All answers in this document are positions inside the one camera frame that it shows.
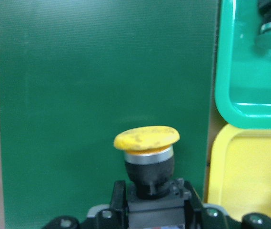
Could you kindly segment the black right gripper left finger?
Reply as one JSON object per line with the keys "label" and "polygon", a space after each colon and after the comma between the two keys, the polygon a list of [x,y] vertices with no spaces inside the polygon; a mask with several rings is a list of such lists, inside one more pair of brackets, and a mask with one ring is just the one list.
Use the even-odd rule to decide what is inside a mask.
{"label": "black right gripper left finger", "polygon": [[107,229],[128,228],[128,205],[124,180],[114,182],[109,212],[111,215],[107,218]]}

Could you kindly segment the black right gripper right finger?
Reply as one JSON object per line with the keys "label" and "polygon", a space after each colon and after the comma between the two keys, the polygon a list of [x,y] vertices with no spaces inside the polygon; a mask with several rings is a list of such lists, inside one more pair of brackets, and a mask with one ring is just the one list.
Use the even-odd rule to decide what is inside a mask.
{"label": "black right gripper right finger", "polygon": [[190,196],[184,201],[184,228],[203,229],[201,199],[189,181],[185,181],[183,186],[190,192]]}

